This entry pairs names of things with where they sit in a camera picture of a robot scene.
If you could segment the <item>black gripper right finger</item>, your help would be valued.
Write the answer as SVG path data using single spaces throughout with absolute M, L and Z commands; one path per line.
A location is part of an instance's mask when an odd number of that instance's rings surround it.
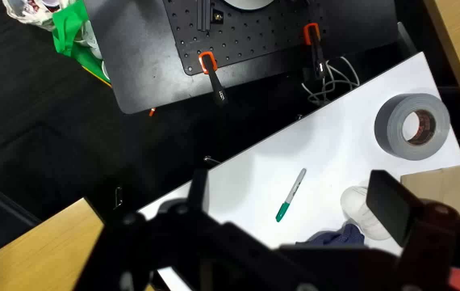
M 385 170 L 370 173 L 367 205 L 401 247 L 409 242 L 414 220 L 424 207 L 417 196 Z

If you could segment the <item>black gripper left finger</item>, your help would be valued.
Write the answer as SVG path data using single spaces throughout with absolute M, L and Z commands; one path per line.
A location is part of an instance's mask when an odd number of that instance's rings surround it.
M 191 189 L 188 194 L 188 204 L 191 209 L 201 209 L 204 205 L 207 179 L 209 179 L 209 171 L 206 168 L 201 168 L 194 173 L 191 181 Z

